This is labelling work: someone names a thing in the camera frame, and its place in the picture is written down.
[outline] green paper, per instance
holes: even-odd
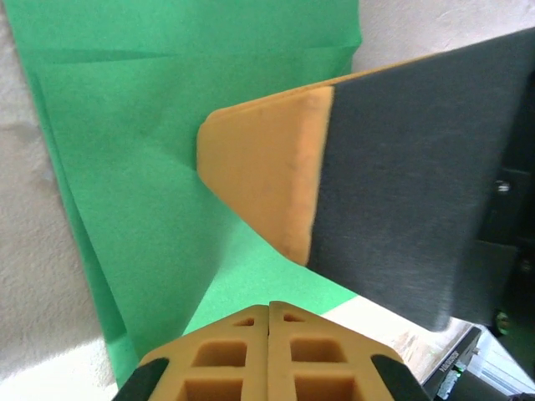
[[[348,72],[354,0],[5,3],[119,385],[149,349],[243,307],[354,295],[221,204],[194,146],[216,108]]]

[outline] black rubber pad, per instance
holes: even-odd
[[[394,401],[430,401],[409,368],[385,355],[371,357]]]
[[[114,397],[114,401],[149,401],[168,364],[169,359],[158,358],[138,367]]]
[[[531,29],[335,85],[308,267],[430,329],[491,318],[515,248],[475,239],[534,70]]]

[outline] textured white wall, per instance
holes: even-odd
[[[360,15],[355,70],[533,27],[535,0],[364,0]],[[0,399],[69,399],[69,388],[109,399],[99,324],[36,126],[0,3]]]

